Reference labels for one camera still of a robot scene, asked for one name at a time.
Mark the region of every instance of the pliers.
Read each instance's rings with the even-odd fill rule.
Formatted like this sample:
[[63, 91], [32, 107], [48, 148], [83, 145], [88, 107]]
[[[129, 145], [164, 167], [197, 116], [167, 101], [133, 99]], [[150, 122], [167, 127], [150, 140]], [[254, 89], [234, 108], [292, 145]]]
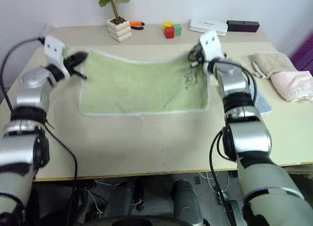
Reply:
[[144, 22], [131, 22], [130, 27], [136, 30], [143, 30]]

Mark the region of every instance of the green towel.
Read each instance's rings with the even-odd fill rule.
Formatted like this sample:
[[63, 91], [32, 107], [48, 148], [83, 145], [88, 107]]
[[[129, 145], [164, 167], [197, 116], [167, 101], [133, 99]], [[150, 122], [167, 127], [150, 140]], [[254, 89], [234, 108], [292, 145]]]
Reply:
[[187, 56], [170, 62], [139, 62], [90, 53], [83, 65], [82, 113], [144, 115], [203, 111], [207, 75], [190, 68]]

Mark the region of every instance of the black box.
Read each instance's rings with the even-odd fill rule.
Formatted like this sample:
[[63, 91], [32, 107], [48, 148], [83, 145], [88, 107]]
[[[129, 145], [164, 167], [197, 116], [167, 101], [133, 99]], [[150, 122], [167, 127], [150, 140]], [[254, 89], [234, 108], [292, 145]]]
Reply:
[[258, 22], [227, 21], [228, 32], [256, 32], [260, 27]]

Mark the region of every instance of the white table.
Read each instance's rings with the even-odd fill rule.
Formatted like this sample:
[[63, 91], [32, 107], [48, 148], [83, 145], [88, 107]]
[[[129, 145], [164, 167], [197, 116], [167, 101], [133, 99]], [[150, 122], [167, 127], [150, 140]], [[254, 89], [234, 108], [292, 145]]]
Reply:
[[[103, 26], [65, 27], [52, 33], [71, 52], [95, 50], [130, 59], [171, 59], [189, 51], [200, 33], [182, 25], [182, 36], [165, 39], [160, 25], [145, 25], [143, 31], [121, 44], [111, 39]], [[260, 51], [276, 51], [264, 33], [227, 33], [220, 37], [223, 51], [251, 69], [248, 55]], [[36, 50], [23, 72], [46, 60], [42, 48]], [[217, 82], [211, 77], [209, 110], [202, 113], [151, 116], [85, 116], [78, 111], [81, 81], [77, 77], [62, 81], [50, 95], [48, 120], [54, 133], [77, 156], [80, 179], [182, 173], [209, 169], [208, 153], [216, 133], [224, 125], [224, 110], [217, 92]], [[313, 105], [306, 101], [286, 102], [270, 80], [257, 79], [259, 90], [273, 111], [264, 117], [272, 136], [272, 160], [279, 165], [313, 162]], [[13, 100], [18, 89], [16, 81], [9, 91]], [[9, 122], [7, 104], [0, 106], [0, 132]], [[49, 134], [50, 162], [37, 174], [37, 181], [68, 180], [73, 177], [71, 156]], [[236, 164], [213, 152], [216, 170], [233, 170]]]

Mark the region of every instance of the white flower pot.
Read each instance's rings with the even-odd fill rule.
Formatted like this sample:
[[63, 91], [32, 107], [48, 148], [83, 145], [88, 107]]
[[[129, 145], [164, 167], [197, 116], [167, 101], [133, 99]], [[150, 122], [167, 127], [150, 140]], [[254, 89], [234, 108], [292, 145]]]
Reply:
[[114, 18], [107, 20], [108, 29], [109, 29], [111, 37], [119, 42], [129, 39], [132, 36], [129, 21], [126, 20], [125, 22], [116, 25], [111, 22], [111, 20], [113, 19]]

